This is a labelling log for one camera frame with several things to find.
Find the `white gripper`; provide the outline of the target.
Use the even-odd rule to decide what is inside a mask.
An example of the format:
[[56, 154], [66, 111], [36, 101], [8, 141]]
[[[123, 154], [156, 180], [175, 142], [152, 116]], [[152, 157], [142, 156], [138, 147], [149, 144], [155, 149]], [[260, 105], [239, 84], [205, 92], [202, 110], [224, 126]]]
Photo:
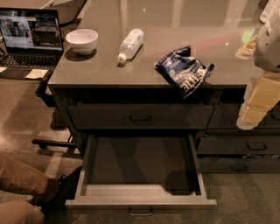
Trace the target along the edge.
[[257, 127], [267, 113], [280, 101], [280, 22], [270, 20], [258, 35], [240, 47], [235, 57], [254, 62], [264, 72], [259, 78], [251, 78], [246, 86], [236, 125], [241, 130]]

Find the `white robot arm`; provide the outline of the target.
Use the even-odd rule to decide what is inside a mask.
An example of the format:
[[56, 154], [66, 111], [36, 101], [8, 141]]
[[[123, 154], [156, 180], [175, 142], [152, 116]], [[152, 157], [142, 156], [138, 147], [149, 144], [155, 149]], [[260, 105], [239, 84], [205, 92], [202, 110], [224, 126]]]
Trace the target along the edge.
[[239, 48], [239, 59], [254, 59], [264, 73], [251, 78], [243, 96], [236, 125], [252, 130], [280, 102], [280, 9], [279, 0], [269, 0], [260, 16], [263, 26], [251, 40]]

